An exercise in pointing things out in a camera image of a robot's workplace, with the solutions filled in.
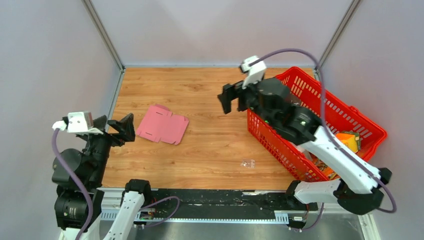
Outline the pink paper box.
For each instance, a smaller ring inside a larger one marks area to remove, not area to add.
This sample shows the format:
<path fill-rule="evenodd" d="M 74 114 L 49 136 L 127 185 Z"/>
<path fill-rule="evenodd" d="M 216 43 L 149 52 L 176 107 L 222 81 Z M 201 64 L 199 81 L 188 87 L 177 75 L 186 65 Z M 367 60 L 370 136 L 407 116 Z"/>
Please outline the pink paper box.
<path fill-rule="evenodd" d="M 188 124 L 186 116 L 174 114 L 167 107 L 155 104 L 149 106 L 135 133 L 152 142 L 178 145 Z"/>

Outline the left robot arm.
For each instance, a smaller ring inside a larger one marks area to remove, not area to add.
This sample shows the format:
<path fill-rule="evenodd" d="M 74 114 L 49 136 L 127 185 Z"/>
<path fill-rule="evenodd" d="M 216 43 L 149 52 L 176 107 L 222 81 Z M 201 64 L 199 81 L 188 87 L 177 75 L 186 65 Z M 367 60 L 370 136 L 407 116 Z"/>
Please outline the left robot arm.
<path fill-rule="evenodd" d="M 102 202 L 101 190 L 109 153 L 113 147 L 133 142 L 136 137 L 134 115 L 109 120 L 105 115 L 92 118 L 88 111 L 70 112 L 52 126 L 55 159 L 52 181 L 56 184 L 55 217 L 67 240 L 98 240 Z M 85 141 L 82 150 L 58 150 L 60 131 Z"/>

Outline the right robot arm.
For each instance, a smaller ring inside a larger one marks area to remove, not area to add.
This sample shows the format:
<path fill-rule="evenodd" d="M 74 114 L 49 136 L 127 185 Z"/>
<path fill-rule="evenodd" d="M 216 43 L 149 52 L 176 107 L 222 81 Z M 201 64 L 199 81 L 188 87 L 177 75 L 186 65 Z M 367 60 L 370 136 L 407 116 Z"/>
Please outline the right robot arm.
<path fill-rule="evenodd" d="M 225 114 L 231 112 L 232 101 L 238 100 L 240 112 L 253 111 L 281 138 L 317 156 L 338 175 L 330 181 L 292 182 L 285 195 L 289 208 L 329 203 L 356 215 L 381 209 L 384 197 L 389 195 L 391 171 L 376 168 L 352 152 L 315 113 L 293 103 L 290 89 L 279 79 L 226 84 L 217 97 Z"/>

